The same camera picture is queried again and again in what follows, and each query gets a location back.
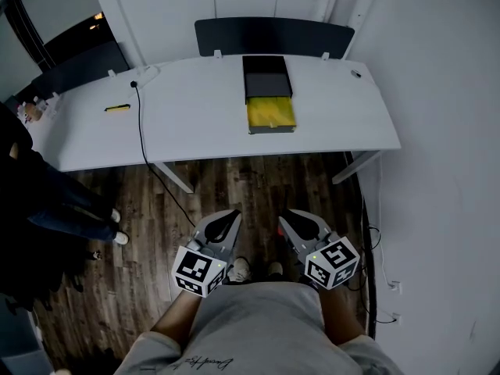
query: black cable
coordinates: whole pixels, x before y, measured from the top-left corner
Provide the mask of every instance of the black cable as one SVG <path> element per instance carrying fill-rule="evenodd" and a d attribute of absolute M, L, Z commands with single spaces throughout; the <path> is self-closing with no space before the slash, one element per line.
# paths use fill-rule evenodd
<path fill-rule="evenodd" d="M 380 244 L 380 240 L 382 239 L 382 234 L 380 233 L 380 230 L 377 227 L 369 226 L 368 229 L 374 229 L 378 232 L 378 241 L 377 243 L 372 247 L 372 251 L 377 248 L 377 246 Z"/>
<path fill-rule="evenodd" d="M 356 272 L 362 272 L 362 271 L 364 271 L 367 267 L 368 267 L 368 266 L 364 266 L 363 268 L 361 268 L 361 269 L 357 270 Z"/>
<path fill-rule="evenodd" d="M 137 100 L 139 101 L 139 110 L 137 111 L 138 112 L 138 120 L 137 121 L 138 121 L 138 125 L 139 125 L 139 138 L 141 139 L 141 150 L 142 150 L 142 156 L 144 157 L 144 162 L 146 163 L 146 166 L 148 166 L 149 170 L 153 173 L 153 175 L 155 175 L 155 177 L 157 177 L 158 180 L 162 183 L 162 185 L 165 188 L 165 190 L 168 191 L 170 197 L 173 199 L 173 201 L 175 202 L 175 204 L 177 204 L 177 207 L 180 208 L 180 210 L 182 211 L 182 213 L 186 216 L 186 218 L 189 221 L 189 223 L 193 227 L 195 227 L 195 225 L 193 224 L 193 221 L 191 221 L 191 219 L 189 218 L 188 214 L 182 208 L 182 205 L 179 204 L 179 202 L 176 200 L 176 198 L 172 195 L 172 192 L 165 185 L 165 182 L 163 182 L 163 179 L 160 177 L 160 175 L 158 175 L 153 170 L 153 168 L 151 167 L 151 164 L 149 163 L 148 159 L 146 159 L 146 153 L 145 153 L 145 150 L 144 150 L 144 140 L 142 139 L 142 130 L 141 130 L 141 98 L 139 97 L 138 84 L 137 84 L 137 82 L 135 82 L 133 80 L 132 82 L 130 82 L 130 86 L 135 89 L 135 92 L 137 93 Z"/>
<path fill-rule="evenodd" d="M 359 182 L 357 177 L 351 177 L 350 179 L 354 180 L 355 187 L 360 192 Z M 363 196 L 362 199 L 362 225 L 363 228 L 368 228 L 370 222 L 368 221 L 368 214 L 366 212 L 366 205 L 364 204 Z M 368 336 L 372 339 L 375 339 L 377 336 L 377 286 L 375 285 L 375 265 L 373 262 L 373 251 L 372 251 L 372 238 L 370 235 L 370 230 L 363 229 L 362 232 L 362 246 L 364 249 L 364 259 L 366 266 L 366 289 L 369 293 L 368 297 L 368 306 L 370 307 L 370 312 L 368 313 L 367 320 L 367 330 Z"/>
<path fill-rule="evenodd" d="M 363 300 L 363 288 L 359 289 L 359 294 L 361 296 L 361 305 L 362 307 L 365 309 L 365 311 L 368 313 L 368 315 L 370 314 L 370 311 L 368 311 L 368 309 L 366 308 L 365 306 L 365 302 Z M 375 320 L 376 322 L 378 323 L 394 323 L 397 321 L 397 319 L 393 318 L 392 321 L 379 321 L 379 320 Z"/>
<path fill-rule="evenodd" d="M 362 285 L 360 287 L 358 287 L 357 289 L 351 289 L 347 285 L 346 285 L 346 288 L 349 289 L 350 291 L 360 291 L 361 289 L 363 289 L 365 287 L 365 284 L 366 284 L 366 276 L 365 276 L 365 280 L 363 281 Z"/>

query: yellow cloth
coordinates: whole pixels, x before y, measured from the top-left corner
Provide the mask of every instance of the yellow cloth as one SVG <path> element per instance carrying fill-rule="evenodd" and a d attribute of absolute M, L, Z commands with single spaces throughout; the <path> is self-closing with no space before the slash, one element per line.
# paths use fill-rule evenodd
<path fill-rule="evenodd" d="M 250 127 L 295 127 L 294 110 L 289 97 L 252 97 L 247 101 Z"/>

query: gray t-shirt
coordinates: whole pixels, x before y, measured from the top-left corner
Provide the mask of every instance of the gray t-shirt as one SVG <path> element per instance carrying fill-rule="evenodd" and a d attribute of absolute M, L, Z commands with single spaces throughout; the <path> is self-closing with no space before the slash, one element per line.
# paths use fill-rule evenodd
<path fill-rule="evenodd" d="M 204 299 L 184 351 L 142 334 L 116 374 L 401 374 L 367 336 L 333 345 L 318 294 L 288 282 L 219 286 Z"/>

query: wooden floor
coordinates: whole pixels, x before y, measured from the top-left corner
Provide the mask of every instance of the wooden floor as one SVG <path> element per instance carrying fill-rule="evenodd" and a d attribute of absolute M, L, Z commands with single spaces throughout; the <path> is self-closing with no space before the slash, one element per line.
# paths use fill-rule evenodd
<path fill-rule="evenodd" d="M 331 176 L 345 166 L 339 153 L 214 159 L 181 163 L 196 188 L 183 193 L 166 184 L 193 222 L 221 209 L 240 209 L 242 225 L 235 254 L 245 256 L 257 276 L 266 264 L 280 260 L 293 275 L 289 249 L 277 236 L 284 207 L 322 216 L 340 235 L 347 234 L 359 251 L 360 203 L 350 180 L 332 185 Z M 52 312 L 37 303 L 45 346 L 56 369 L 97 360 L 111 348 L 122 359 L 141 332 L 151 328 L 179 290 L 169 277 L 177 249 L 186 244 L 191 225 L 146 166 L 128 166 L 73 174 L 91 190 L 113 198 L 122 213 L 126 246 L 90 243 L 100 249 L 100 262 L 89 262 L 84 292 L 65 280 L 52 294 Z M 351 283 L 357 288 L 357 276 Z M 359 321 L 366 315 L 359 293 L 348 293 Z"/>

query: jeans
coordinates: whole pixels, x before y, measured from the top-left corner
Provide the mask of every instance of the jeans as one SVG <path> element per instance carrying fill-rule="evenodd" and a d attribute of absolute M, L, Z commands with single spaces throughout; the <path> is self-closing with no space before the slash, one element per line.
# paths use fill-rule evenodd
<path fill-rule="evenodd" d="M 118 224 L 111 221 L 113 207 L 83 184 L 48 166 L 38 188 L 44 188 L 46 202 L 28 220 L 39 227 L 87 239 L 112 241 Z M 100 218 L 97 220 L 73 207 Z"/>

